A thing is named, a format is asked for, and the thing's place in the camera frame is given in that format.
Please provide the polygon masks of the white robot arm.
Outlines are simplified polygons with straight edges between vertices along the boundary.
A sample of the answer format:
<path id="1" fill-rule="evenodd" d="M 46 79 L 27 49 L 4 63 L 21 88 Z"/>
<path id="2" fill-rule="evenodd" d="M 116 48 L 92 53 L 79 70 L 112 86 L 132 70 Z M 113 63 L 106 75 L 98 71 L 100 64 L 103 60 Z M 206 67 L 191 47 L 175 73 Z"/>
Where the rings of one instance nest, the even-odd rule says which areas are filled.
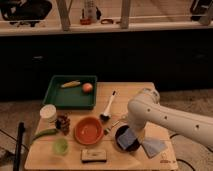
<path id="1" fill-rule="evenodd" d="M 144 88 L 127 105 L 127 122 L 135 132 L 151 122 L 213 148 L 213 118 L 168 108 L 159 104 L 156 89 Z"/>

